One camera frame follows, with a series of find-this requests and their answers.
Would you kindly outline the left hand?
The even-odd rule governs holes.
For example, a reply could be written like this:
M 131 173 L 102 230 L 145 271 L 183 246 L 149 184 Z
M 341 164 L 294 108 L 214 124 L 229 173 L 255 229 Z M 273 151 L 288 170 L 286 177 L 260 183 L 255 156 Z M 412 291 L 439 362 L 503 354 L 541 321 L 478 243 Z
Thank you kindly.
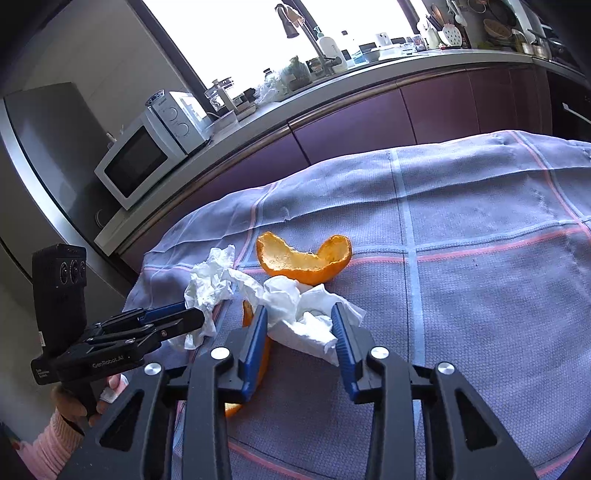
M 127 385 L 128 380 L 123 374 L 108 377 L 107 387 L 99 396 L 97 404 L 94 407 L 95 413 L 93 415 L 88 414 L 82 403 L 62 385 L 55 386 L 52 389 L 51 399 L 59 414 L 66 420 L 80 425 L 82 420 L 86 419 L 88 425 L 93 427 Z

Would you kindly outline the pink sleeved left forearm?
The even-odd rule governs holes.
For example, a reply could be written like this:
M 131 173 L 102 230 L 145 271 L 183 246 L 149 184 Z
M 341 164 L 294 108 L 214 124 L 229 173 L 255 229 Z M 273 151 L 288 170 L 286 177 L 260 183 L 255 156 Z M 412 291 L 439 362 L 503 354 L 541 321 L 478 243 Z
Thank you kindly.
M 34 442 L 20 442 L 16 453 L 35 479 L 55 480 L 82 440 L 83 435 L 55 410 Z

